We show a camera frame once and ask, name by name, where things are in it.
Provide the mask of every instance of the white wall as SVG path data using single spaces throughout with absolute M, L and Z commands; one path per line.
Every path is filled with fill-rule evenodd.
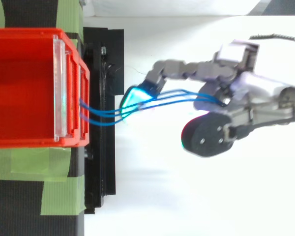
M 150 17 L 245 15 L 260 0 L 86 0 L 86 16 Z
M 295 36 L 295 17 L 86 18 L 125 31 L 125 87 L 160 59 L 202 61 L 252 34 Z M 198 91 L 200 83 L 165 89 Z M 121 100 L 117 97 L 116 105 Z M 116 126 L 117 195 L 86 216 L 86 236 L 295 236 L 295 124 L 253 132 L 222 155 L 185 152 L 192 104 L 158 109 L 142 125 Z

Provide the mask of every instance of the screw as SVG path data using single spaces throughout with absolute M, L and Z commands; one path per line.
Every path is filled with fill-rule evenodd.
M 105 56 L 106 55 L 106 47 L 102 47 L 101 48 L 101 54 L 102 54 L 102 56 Z

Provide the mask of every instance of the red plastic bin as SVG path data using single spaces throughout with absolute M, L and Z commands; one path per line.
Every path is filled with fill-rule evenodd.
M 0 29 L 0 148 L 87 145 L 80 98 L 89 70 L 61 29 Z

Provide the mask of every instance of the black circular joint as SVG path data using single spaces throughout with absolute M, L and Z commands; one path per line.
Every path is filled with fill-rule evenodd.
M 228 116 L 208 113 L 189 121 L 181 133 L 184 148 L 202 157 L 211 157 L 231 149 L 233 143 L 224 141 L 222 127 L 231 123 Z

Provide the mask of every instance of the blue cable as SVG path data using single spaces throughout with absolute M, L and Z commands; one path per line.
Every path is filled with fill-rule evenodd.
M 178 100 L 178 101 L 173 101 L 173 102 L 167 102 L 167 103 L 162 103 L 162 104 L 158 104 L 158 105 L 153 105 L 153 106 L 149 106 L 149 107 L 144 107 L 144 108 L 141 108 L 141 109 L 135 109 L 133 111 L 125 112 L 122 115 L 128 114 L 127 116 L 129 116 L 130 114 L 132 114 L 134 112 L 137 112 L 137 111 L 147 110 L 147 109 L 151 109 L 151 108 L 155 108 L 155 107 L 167 106 L 167 105 L 171 105 L 171 104 L 175 104 L 175 103 L 180 103 L 180 102 L 212 102 L 212 101 L 210 101 L 208 99 L 185 99 L 185 100 Z M 119 119 L 119 120 L 117 120 L 115 122 L 110 122 L 110 123 L 101 123 L 101 122 L 95 121 L 93 119 L 88 119 L 87 117 L 85 117 L 82 114 L 81 114 L 81 118 L 84 119 L 85 121 L 89 122 L 90 124 L 97 125 L 97 126 L 111 126 L 111 125 L 115 125 L 115 124 L 123 121 L 123 119 L 124 119 L 124 118 L 122 118 L 122 119 Z
M 188 94 L 177 94 L 177 95 L 173 95 L 173 96 L 168 96 L 168 97 L 161 97 L 161 98 L 157 98 L 157 99 L 154 99 L 152 101 L 161 101 L 161 100 L 165 100 L 165 99 L 170 99 L 170 98 L 174 98 L 174 97 L 181 97 L 181 96 L 187 96 Z M 127 106 L 127 107 L 124 107 L 122 109 L 118 109 L 119 111 L 123 110 L 123 109 L 127 109 L 129 107 L 134 107 L 134 106 L 138 106 L 138 105 L 142 105 L 142 104 L 146 104 L 148 103 L 147 100 L 146 101 L 143 101 L 143 102 L 140 102 L 140 103 L 135 103 L 135 104 L 132 104 L 130 106 Z M 118 117 L 118 116 L 122 116 L 124 114 L 128 114 L 128 113 L 131 113 L 131 112 L 134 112 L 135 109 L 133 109 L 132 111 L 129 111 L 129 112 L 126 112 L 126 113 L 122 113 L 122 114 L 113 114 L 113 115 L 108 115 L 107 113 L 102 113 L 102 111 L 99 111 L 99 110 L 96 110 L 94 108 L 91 108 L 89 107 L 87 104 L 85 104 L 83 101 L 81 101 L 81 107 L 89 110 L 90 112 L 92 112 L 93 114 L 95 115 L 99 115 L 101 117 L 106 117 L 106 118 L 113 118 L 113 117 Z
M 99 116 L 102 116 L 102 117 L 108 117 L 108 118 L 117 117 L 120 114 L 117 114 L 117 115 L 105 115 L 105 114 L 111 114 L 111 113 L 115 113 L 115 112 L 120 112 L 123 109 L 127 109 L 127 108 L 130 108 L 130 107 L 135 107 L 135 106 L 137 106 L 139 104 L 141 105 L 141 104 L 146 104 L 146 103 L 149 103 L 149 102 L 152 102 L 152 101 L 160 101 L 160 100 L 165 100 L 165 99 L 174 98 L 174 97 L 180 97 L 180 96 L 186 96 L 186 95 L 201 96 L 201 97 L 204 97 L 204 98 L 212 99 L 213 101 L 215 101 L 219 105 L 224 105 L 224 103 L 219 101 L 216 97 L 213 97 L 213 96 L 207 95 L 207 94 L 203 94 L 203 93 L 190 92 L 190 91 L 187 91 L 187 90 L 184 90 L 184 89 L 176 89 L 176 90 L 166 91 L 166 92 L 163 92 L 163 93 L 159 94 L 159 96 L 169 94 L 169 93 L 174 93 L 174 92 L 184 92 L 185 94 L 177 94 L 177 95 L 173 95 L 173 96 L 169 96 L 169 97 L 163 97 L 163 98 L 151 98 L 149 100 L 142 101 L 140 103 L 132 104 L 132 105 L 129 105 L 129 106 L 124 107 L 124 108 L 120 108 L 120 109 L 116 109 L 116 110 L 110 110 L 110 111 L 96 110 L 94 108 L 89 107 L 82 100 L 80 100 L 80 105 L 81 105 L 81 107 L 83 107 L 85 109 L 88 109 L 89 111 L 91 111 L 92 113 L 94 113 L 96 115 L 99 115 Z

